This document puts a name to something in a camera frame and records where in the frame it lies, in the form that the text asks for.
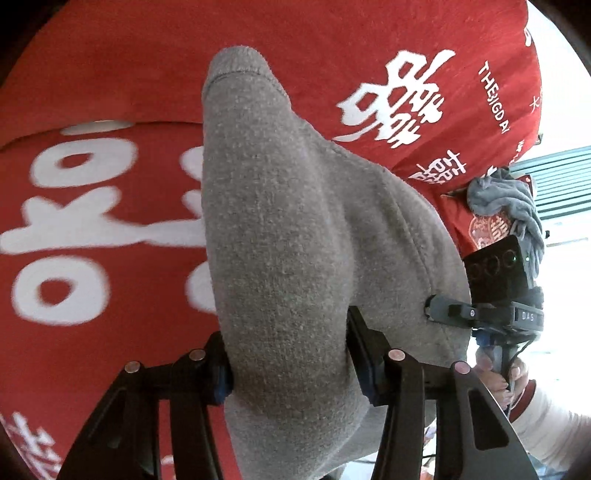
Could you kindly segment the person's right hand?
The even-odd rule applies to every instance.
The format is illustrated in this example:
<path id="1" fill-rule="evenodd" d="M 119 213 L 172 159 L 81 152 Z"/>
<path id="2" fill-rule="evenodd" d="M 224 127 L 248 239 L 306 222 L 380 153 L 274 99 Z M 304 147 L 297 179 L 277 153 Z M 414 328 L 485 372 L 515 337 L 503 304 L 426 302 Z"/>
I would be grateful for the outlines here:
<path id="1" fill-rule="evenodd" d="M 526 364 L 517 357 L 512 364 L 509 380 L 494 370 L 492 354 L 483 348 L 476 352 L 474 371 L 503 410 L 512 409 L 525 393 L 529 383 Z"/>

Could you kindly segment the white sleeve right forearm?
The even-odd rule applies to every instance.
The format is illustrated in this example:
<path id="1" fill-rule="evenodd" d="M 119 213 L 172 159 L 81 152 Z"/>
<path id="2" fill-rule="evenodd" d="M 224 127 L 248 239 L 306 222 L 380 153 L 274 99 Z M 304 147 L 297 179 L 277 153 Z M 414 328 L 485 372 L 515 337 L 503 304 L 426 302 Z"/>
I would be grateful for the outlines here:
<path id="1" fill-rule="evenodd" d="M 547 467 L 568 471 L 590 465 L 590 417 L 563 408 L 529 380 L 510 421 L 525 450 Z"/>

